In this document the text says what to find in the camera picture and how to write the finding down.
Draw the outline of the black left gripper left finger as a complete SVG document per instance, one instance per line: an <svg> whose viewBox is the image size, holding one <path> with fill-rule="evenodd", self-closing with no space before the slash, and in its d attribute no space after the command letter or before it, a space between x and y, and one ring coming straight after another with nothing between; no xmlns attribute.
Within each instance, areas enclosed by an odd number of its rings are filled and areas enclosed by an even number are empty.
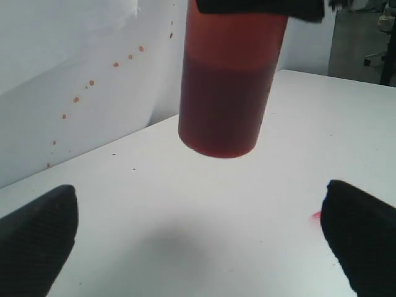
<svg viewBox="0 0 396 297"><path fill-rule="evenodd" d="M1 296L46 296L77 234L74 186L58 186L1 218Z"/></svg>

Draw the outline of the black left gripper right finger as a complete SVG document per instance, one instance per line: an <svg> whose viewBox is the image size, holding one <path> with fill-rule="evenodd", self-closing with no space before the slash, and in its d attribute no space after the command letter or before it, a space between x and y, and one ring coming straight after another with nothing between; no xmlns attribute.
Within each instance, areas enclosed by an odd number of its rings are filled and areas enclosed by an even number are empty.
<svg viewBox="0 0 396 297"><path fill-rule="evenodd" d="M331 180L321 228L358 296L395 296L395 207Z"/></svg>

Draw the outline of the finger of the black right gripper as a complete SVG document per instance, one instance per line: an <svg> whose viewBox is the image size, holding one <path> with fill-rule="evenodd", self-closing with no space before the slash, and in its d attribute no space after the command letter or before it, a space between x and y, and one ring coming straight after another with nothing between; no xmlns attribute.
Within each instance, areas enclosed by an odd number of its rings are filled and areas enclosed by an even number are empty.
<svg viewBox="0 0 396 297"><path fill-rule="evenodd" d="M197 0L196 4L203 14L268 13L312 23L324 18L324 2L321 0Z"/></svg>

